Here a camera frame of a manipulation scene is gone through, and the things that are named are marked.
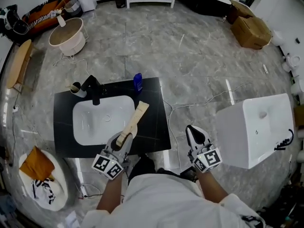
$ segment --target black faucet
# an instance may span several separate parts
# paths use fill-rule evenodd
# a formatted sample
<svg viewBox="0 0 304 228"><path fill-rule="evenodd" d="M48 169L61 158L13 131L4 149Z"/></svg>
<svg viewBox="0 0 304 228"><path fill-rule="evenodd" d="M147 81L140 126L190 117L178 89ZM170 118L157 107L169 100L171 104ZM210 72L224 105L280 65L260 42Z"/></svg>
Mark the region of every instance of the black faucet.
<svg viewBox="0 0 304 228"><path fill-rule="evenodd" d="M89 86L91 87L91 96L92 96L93 105L99 105L100 83L93 75L90 75L89 78L86 79L86 81L81 85L81 89L83 91L86 91Z"/></svg>

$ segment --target person's arm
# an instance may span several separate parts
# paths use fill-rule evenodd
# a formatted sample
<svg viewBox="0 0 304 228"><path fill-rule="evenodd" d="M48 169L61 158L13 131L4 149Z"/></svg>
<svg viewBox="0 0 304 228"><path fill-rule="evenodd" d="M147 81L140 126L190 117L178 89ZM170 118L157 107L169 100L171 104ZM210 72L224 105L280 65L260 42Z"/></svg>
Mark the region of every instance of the person's arm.
<svg viewBox="0 0 304 228"><path fill-rule="evenodd" d="M122 180L123 171L114 180L109 180L107 182L104 193L96 209L106 210L111 214L112 211L118 205L120 205L120 198L122 194Z"/></svg>
<svg viewBox="0 0 304 228"><path fill-rule="evenodd" d="M205 199L214 203L219 203L228 196L228 193L215 180L210 171L202 173L197 168L195 169Z"/></svg>

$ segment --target sink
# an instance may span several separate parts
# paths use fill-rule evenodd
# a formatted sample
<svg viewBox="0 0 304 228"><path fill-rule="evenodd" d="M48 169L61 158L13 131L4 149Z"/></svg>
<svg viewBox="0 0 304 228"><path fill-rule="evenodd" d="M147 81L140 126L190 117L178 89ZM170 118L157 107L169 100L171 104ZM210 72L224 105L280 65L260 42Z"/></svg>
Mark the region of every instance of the sink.
<svg viewBox="0 0 304 228"><path fill-rule="evenodd" d="M99 105L93 105L91 100L79 102L73 109L75 140L81 145L106 144L124 129L134 111L134 102L126 95L102 98Z"/></svg>
<svg viewBox="0 0 304 228"><path fill-rule="evenodd" d="M288 95L247 99L218 111L216 128L223 162L250 169L291 138L288 129L294 132L294 123Z"/></svg>

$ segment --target orange cloth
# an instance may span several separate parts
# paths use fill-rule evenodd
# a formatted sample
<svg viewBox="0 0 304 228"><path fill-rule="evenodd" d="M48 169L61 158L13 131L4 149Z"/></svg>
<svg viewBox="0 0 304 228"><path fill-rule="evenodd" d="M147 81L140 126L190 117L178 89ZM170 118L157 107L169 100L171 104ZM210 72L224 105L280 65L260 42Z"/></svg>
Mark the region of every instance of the orange cloth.
<svg viewBox="0 0 304 228"><path fill-rule="evenodd" d="M20 170L31 179L40 181L49 177L54 169L54 164L36 146L20 167Z"/></svg>
<svg viewBox="0 0 304 228"><path fill-rule="evenodd" d="M34 12L32 13L29 18L28 18L28 21L26 20L26 17L23 16L22 19L27 22L28 24L34 22L35 20L39 19L41 16L43 15L46 15L48 14L50 11L52 10L59 10L59 9L63 9L64 6L69 2L70 0L62 0L61 2L58 3L58 5L56 5L54 8L51 8L54 4L53 3L50 3L51 5L45 5L43 7L43 9L41 11L38 11L38 12ZM61 16L66 20L66 11L63 10L62 13L61 13ZM37 34L43 32L44 30L48 29L48 28L51 28L55 25L58 25L58 20L57 18L49 18L49 19L46 19L40 23L38 23L35 27L33 27L28 33L27 35L29 37L32 37L32 36L36 36Z"/></svg>

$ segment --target toilet lid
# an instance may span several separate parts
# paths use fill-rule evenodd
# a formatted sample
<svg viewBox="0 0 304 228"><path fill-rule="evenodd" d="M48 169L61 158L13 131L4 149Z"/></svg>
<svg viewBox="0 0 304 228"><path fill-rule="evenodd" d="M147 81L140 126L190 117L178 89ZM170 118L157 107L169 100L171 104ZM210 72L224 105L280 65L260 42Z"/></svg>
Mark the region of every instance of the toilet lid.
<svg viewBox="0 0 304 228"><path fill-rule="evenodd" d="M292 67L297 67L300 64L301 58L299 56L287 57L288 63Z"/></svg>

